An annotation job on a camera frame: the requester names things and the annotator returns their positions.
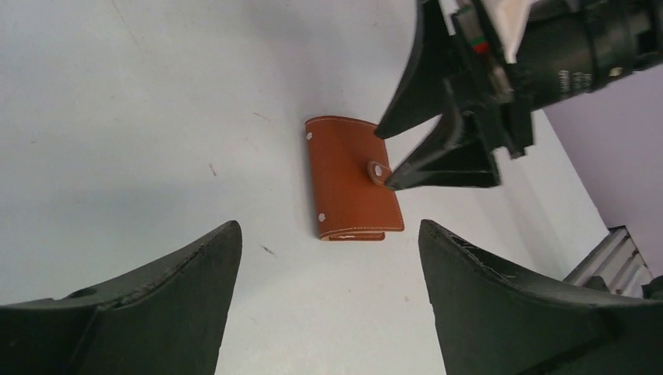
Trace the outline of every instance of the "white table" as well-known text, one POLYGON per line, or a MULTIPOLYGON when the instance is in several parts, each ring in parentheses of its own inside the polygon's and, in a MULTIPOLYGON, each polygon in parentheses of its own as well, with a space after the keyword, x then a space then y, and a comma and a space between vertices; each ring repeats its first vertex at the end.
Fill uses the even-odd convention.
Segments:
MULTIPOLYGON (((238 220, 218 373, 443 373, 419 220, 552 277, 607 232, 538 112, 530 156, 497 153, 503 187, 399 192, 404 233, 316 239, 303 121, 379 121, 412 3, 3 2, 0 303, 62 298, 238 220)), ((426 131, 389 140, 392 162, 426 131)))

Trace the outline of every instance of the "wallet flap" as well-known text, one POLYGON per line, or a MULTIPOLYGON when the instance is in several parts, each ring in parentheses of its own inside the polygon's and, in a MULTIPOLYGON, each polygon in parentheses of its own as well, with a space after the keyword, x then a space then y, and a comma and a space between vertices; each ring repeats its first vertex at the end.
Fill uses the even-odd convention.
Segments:
POLYGON ((389 158, 384 140, 374 131, 372 123, 339 116, 306 122, 323 240, 379 241, 385 231, 404 229, 396 193, 382 186, 389 175, 389 158))

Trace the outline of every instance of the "blurry black object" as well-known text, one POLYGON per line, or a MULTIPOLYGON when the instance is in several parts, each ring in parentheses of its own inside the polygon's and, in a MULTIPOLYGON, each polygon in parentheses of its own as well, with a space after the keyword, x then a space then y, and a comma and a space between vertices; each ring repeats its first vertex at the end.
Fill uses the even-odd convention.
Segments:
POLYGON ((229 222, 64 299, 0 306, 0 373, 213 374, 241 254, 229 222))
POLYGON ((492 151, 525 155, 533 110, 663 61, 663 0, 542 0, 514 64, 482 2, 458 2, 449 35, 438 0, 416 1, 410 60, 375 133, 390 138, 442 118, 389 178, 392 189, 498 185, 492 151))
POLYGON ((449 375, 663 373, 663 302, 550 279, 429 220, 419 251, 449 375))

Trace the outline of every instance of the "dark mark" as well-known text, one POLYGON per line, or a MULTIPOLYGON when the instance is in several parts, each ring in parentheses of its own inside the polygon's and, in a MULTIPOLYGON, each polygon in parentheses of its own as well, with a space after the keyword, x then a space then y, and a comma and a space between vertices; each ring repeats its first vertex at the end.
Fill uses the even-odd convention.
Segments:
POLYGON ((134 42, 140 48, 141 45, 138 43, 138 39, 136 39, 134 33, 131 32, 131 29, 129 28, 129 25, 127 24, 127 21, 124 19, 124 16, 122 16, 122 12, 120 12, 120 8, 117 7, 117 4, 115 3, 115 0, 110 0, 110 2, 113 3, 113 6, 115 7, 115 11, 117 12, 117 15, 120 16, 120 19, 122 20, 122 23, 124 23, 124 26, 127 28, 127 31, 129 31, 129 35, 131 35, 131 38, 134 39, 134 42))
POLYGON ((265 117, 265 116, 259 114, 258 112, 254 112, 253 114, 256 115, 256 116, 258 116, 258 117, 262 117, 262 118, 264 118, 264 119, 267 120, 267 121, 271 121, 271 120, 269 120, 267 117, 265 117))
POLYGON ((269 248, 267 248, 267 246, 261 245, 260 247, 263 248, 264 251, 269 252, 270 254, 272 254, 275 258, 278 258, 276 256, 276 254, 274 254, 274 252, 272 252, 269 248))

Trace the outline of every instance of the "brown leather wallet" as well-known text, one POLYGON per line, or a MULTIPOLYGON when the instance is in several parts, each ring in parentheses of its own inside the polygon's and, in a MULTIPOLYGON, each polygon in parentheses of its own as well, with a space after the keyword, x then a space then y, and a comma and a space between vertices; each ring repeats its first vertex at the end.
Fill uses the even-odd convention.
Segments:
POLYGON ((317 229, 323 241, 381 241, 402 231, 385 141, 375 125, 339 116, 306 122, 317 229))

